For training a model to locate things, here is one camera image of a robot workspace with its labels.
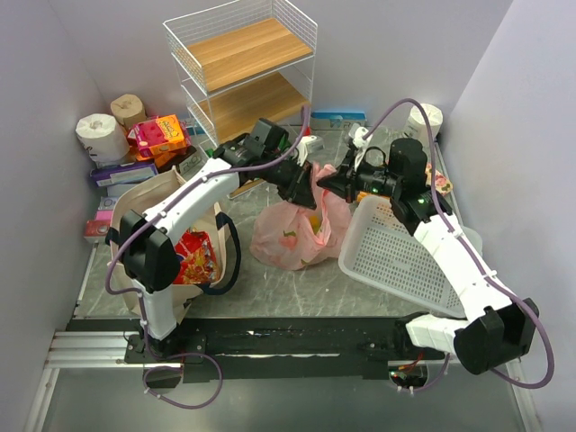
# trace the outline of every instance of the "perforated basket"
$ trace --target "perforated basket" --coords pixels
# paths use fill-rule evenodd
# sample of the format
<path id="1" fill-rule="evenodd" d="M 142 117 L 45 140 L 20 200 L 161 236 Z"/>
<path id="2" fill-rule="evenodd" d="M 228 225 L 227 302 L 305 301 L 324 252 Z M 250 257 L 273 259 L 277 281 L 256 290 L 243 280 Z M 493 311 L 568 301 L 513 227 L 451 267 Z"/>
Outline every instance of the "perforated basket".
<path id="1" fill-rule="evenodd" d="M 482 253 L 482 239 L 464 228 Z M 353 279 L 425 308 L 464 318 L 464 308 L 434 258 L 394 217 L 388 200 L 365 197 L 354 213 L 338 258 Z"/>

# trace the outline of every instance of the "bag handle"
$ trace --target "bag handle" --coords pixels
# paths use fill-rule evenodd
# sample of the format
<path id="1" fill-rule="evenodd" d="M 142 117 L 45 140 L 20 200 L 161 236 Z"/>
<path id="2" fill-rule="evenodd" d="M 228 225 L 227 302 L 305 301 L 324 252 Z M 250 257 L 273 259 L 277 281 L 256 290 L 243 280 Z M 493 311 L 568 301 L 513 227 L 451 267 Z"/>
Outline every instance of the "bag handle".
<path id="1" fill-rule="evenodd" d="M 216 287 L 211 287 L 209 283 L 197 284 L 196 286 L 200 288 L 206 295 L 223 295 L 227 293 L 238 280 L 238 275 L 240 273 L 242 250 L 240 249 L 240 238 L 238 237 L 238 231 L 236 230 L 236 226 L 234 225 L 234 222 L 230 216 L 221 211 L 216 215 L 216 228 L 221 230 L 224 228 L 224 225 L 228 225 L 228 228 L 230 229 L 230 236 L 232 237 L 232 241 L 234 241 L 234 248 L 236 249 L 236 263 L 234 264 L 234 271 L 232 272 L 230 280 L 222 287 L 220 287 L 221 283 L 219 283 Z"/>

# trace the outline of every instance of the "paper towel roll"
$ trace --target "paper towel roll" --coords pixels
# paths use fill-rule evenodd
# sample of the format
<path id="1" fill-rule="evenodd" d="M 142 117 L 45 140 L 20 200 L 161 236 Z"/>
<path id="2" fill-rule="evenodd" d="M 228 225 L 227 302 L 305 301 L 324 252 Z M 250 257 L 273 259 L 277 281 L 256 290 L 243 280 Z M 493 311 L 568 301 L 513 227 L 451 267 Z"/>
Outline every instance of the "paper towel roll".
<path id="1" fill-rule="evenodd" d="M 111 115 L 92 114 L 80 119 L 76 135 L 94 162 L 112 162 L 128 153 L 128 141 Z"/>
<path id="2" fill-rule="evenodd" d="M 426 116 L 430 121 L 432 138 L 435 138 L 438 131 L 440 131 L 440 126 L 442 126 L 442 111 L 429 103 L 423 103 L 422 108 L 424 108 Z M 420 110 L 415 106 L 410 110 L 410 116 L 406 120 L 404 134 L 409 138 L 420 141 L 423 146 L 428 145 L 428 133 L 426 131 L 426 124 L 424 123 L 424 117 L 422 117 Z"/>
<path id="3" fill-rule="evenodd" d="M 134 94 L 125 94 L 110 103 L 112 114 L 126 131 L 130 131 L 136 123 L 146 121 L 146 113 L 142 101 Z"/>

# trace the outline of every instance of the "plastic bag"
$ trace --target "plastic bag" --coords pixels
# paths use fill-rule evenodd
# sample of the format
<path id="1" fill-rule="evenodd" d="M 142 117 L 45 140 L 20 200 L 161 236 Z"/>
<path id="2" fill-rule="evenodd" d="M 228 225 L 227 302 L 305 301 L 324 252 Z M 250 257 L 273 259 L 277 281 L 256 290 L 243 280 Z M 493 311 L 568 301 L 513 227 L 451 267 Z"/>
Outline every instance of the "plastic bag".
<path id="1" fill-rule="evenodd" d="M 285 270 L 299 270 L 328 257 L 338 257 L 352 214 L 342 198 L 316 186 L 336 172 L 332 165 L 312 167 L 316 210 L 289 202 L 265 208 L 256 218 L 250 252 L 258 261 Z"/>

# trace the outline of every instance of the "white wall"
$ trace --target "white wall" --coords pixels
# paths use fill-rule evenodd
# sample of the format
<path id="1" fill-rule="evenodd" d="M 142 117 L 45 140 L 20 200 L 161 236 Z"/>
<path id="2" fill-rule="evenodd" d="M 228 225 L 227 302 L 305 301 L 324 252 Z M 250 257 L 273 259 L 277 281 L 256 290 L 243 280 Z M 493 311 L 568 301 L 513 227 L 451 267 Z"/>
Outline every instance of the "white wall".
<path id="1" fill-rule="evenodd" d="M 156 113 L 184 107 L 162 22 L 225 3 L 49 1 L 106 101 L 133 92 Z M 511 0 L 292 2 L 319 25 L 314 108 L 366 110 L 373 121 L 406 96 L 449 113 Z"/>
<path id="2" fill-rule="evenodd" d="M 104 107 L 44 0 L 2 2 L 0 101 L 0 428 L 17 431 L 86 266 L 95 194 L 74 128 Z"/>
<path id="3" fill-rule="evenodd" d="M 556 354 L 533 391 L 546 431 L 574 430 L 576 4 L 515 0 L 454 108 L 444 154 L 464 221 L 499 277 L 538 304 Z M 523 359 L 545 372 L 538 340 Z"/>

